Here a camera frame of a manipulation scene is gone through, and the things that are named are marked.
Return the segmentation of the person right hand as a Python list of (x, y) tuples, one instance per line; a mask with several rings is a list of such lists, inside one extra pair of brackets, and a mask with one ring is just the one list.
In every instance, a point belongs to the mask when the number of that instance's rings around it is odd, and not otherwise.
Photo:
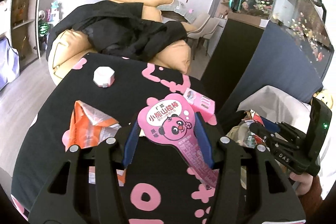
[(313, 184), (313, 176), (308, 173), (295, 174), (294, 172), (291, 172), (289, 178), (298, 185), (295, 190), (297, 196), (307, 194)]

